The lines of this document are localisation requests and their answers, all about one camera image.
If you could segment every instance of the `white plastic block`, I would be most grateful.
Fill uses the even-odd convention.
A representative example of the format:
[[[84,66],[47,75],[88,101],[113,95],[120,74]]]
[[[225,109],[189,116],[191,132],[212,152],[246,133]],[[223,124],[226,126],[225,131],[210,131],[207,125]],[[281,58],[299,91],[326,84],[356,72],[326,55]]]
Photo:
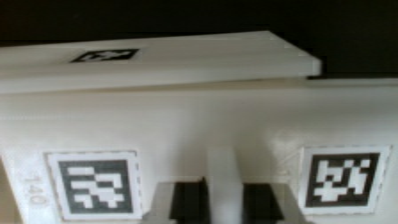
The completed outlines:
[[[398,145],[398,88],[363,82],[0,95],[0,153],[26,223],[79,223],[63,220],[45,155],[127,149],[139,152],[145,214],[159,182],[209,175],[205,149],[218,146],[235,149],[242,182],[289,186],[296,211],[303,147]],[[392,150],[376,212],[305,215],[317,224],[395,224],[397,156]]]
[[[0,48],[0,93],[319,74],[319,59],[269,31]]]
[[[234,149],[209,150],[209,190],[214,224],[242,224],[244,184]]]

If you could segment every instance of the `black and white square marker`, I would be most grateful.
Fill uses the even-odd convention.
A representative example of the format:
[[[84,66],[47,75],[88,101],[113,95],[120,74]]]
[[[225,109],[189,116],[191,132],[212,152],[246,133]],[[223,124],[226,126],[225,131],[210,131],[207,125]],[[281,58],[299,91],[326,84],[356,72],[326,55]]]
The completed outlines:
[[[75,62],[98,62],[98,61],[116,61],[132,59],[139,49],[123,49],[123,50],[104,50],[90,51],[79,58],[72,61]]]
[[[390,146],[305,149],[299,204],[305,214],[372,213]]]
[[[141,219],[138,152],[49,154],[66,220]]]

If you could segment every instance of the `printed number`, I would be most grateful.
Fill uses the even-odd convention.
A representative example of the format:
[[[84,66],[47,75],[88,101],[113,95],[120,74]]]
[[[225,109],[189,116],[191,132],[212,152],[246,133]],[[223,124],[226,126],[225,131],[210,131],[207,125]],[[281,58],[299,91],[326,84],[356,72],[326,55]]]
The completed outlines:
[[[47,204],[47,198],[45,198],[45,196],[42,196],[42,195],[33,196],[31,197],[31,203],[36,204],[36,205]]]
[[[45,205],[49,202],[47,197],[43,196],[45,190],[38,185],[33,184],[42,184],[42,177],[38,175],[33,175],[31,178],[26,178],[26,182],[29,184],[29,201],[33,205]]]
[[[40,194],[40,193],[43,193],[42,188],[36,187],[35,185],[31,185],[29,193],[31,193],[31,194]]]

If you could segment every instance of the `white lid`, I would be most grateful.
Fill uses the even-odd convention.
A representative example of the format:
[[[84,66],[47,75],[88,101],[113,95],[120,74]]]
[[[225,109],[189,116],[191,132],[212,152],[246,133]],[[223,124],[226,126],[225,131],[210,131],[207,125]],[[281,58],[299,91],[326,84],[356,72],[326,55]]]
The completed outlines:
[[[123,49],[139,49],[129,60],[72,63],[90,51]],[[0,93],[319,74],[321,60],[269,31],[0,49]]]

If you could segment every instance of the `white surface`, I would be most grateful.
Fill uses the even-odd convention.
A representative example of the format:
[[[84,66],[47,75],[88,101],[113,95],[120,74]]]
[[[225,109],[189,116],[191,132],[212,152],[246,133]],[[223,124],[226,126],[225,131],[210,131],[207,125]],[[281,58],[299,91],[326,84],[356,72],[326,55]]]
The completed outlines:
[[[214,224],[242,224],[244,184],[234,149],[209,150],[209,191]]]
[[[207,175],[209,148],[235,148],[242,181],[285,183],[292,205],[303,147],[386,144],[393,151],[376,213],[306,219],[317,224],[397,223],[397,83],[345,80],[237,85],[0,96],[3,155],[27,223],[61,223],[43,153],[138,149],[148,212],[157,183],[196,181]],[[43,206],[31,203],[27,190],[27,178],[36,177],[49,199]],[[292,218],[290,223],[306,222]]]
[[[132,60],[70,63],[88,51],[134,48]],[[319,74],[319,59],[269,31],[0,48],[0,93]]]

